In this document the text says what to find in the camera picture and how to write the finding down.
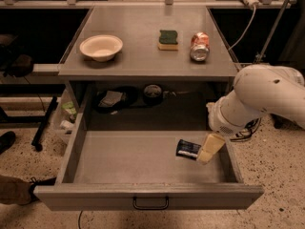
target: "black handle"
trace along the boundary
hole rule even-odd
[[[133,197],[133,207],[136,210],[166,210],[169,205],[169,197],[165,197],[165,204],[161,206],[138,206],[136,204],[136,197]]]

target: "green object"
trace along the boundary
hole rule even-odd
[[[160,30],[159,43],[161,44],[178,44],[177,31]]]

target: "black stand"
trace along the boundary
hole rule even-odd
[[[40,122],[39,128],[35,134],[34,139],[31,142],[31,145],[35,147],[37,152],[42,151],[42,145],[39,143],[40,137],[43,134],[43,131],[48,124],[48,120],[51,116],[51,112],[57,107],[57,97],[54,96],[51,100],[49,108],[46,111],[45,115],[39,116],[8,116],[4,110],[0,107],[0,123],[38,123]]]

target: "soda can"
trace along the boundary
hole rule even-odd
[[[204,61],[209,53],[209,36],[205,32],[196,33],[191,41],[190,57],[195,61]]]

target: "tape roll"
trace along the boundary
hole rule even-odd
[[[143,91],[143,101],[147,105],[157,105],[163,101],[163,90],[158,85],[148,85]]]

